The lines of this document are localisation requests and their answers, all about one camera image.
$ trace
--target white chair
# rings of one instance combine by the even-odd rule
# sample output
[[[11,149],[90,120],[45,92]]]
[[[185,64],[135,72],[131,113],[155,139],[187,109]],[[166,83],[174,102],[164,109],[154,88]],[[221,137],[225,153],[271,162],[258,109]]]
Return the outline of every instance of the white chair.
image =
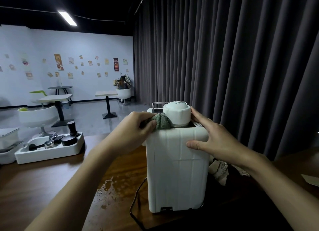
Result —
[[[124,104],[122,106],[126,106],[125,99],[128,99],[132,96],[131,88],[125,89],[125,90],[116,90],[117,91],[117,97],[119,99],[124,99]]]
[[[44,91],[32,91],[32,92],[29,92],[29,95],[30,95],[30,101],[32,102],[32,103],[35,103],[35,104],[41,104],[42,105],[42,107],[44,107],[43,106],[43,103],[41,103],[41,102],[39,102],[38,100],[39,99],[41,99],[41,98],[43,98],[43,97],[45,97],[45,96],[47,96],[45,93],[44,93]]]
[[[58,111],[55,106],[40,108],[38,110],[27,110],[26,108],[18,109],[20,123],[27,128],[41,128],[39,137],[49,136],[44,126],[54,124],[58,120]]]

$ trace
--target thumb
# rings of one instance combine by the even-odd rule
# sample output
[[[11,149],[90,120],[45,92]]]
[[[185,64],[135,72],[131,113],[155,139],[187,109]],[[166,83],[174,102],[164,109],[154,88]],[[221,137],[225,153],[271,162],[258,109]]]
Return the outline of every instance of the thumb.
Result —
[[[195,149],[195,150],[204,150],[207,151],[206,142],[198,141],[198,140],[189,140],[186,142],[186,146]]]
[[[150,121],[146,126],[142,129],[142,134],[143,135],[149,135],[154,128],[156,127],[156,120]]]

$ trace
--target ceiling light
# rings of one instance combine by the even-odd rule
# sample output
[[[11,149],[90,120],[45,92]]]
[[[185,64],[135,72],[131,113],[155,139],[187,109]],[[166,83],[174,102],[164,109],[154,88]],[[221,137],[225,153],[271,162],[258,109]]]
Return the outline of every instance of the ceiling light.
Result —
[[[71,25],[71,26],[77,26],[77,24],[73,21],[73,19],[70,17],[70,15],[66,11],[58,11],[60,15]]]

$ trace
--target white coffee machine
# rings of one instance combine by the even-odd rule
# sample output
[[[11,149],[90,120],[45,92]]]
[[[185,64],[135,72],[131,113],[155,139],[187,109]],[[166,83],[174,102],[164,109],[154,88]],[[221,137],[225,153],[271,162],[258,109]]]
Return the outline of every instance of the white coffee machine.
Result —
[[[164,112],[173,126],[157,130],[146,140],[150,211],[199,208],[204,201],[209,155],[188,148],[186,142],[207,141],[207,131],[190,120],[190,106],[186,102],[155,102],[147,111]]]

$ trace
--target round table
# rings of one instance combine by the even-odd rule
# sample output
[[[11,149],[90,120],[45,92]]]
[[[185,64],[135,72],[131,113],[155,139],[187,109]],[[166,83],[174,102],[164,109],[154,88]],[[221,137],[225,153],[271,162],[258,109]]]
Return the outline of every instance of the round table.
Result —
[[[73,86],[54,86],[54,87],[49,87],[49,90],[55,90],[55,94],[59,95],[59,90],[63,90],[64,94],[68,95],[68,90],[69,88],[72,88]],[[69,100],[69,104],[71,105],[71,103],[73,103],[72,99],[70,98]]]

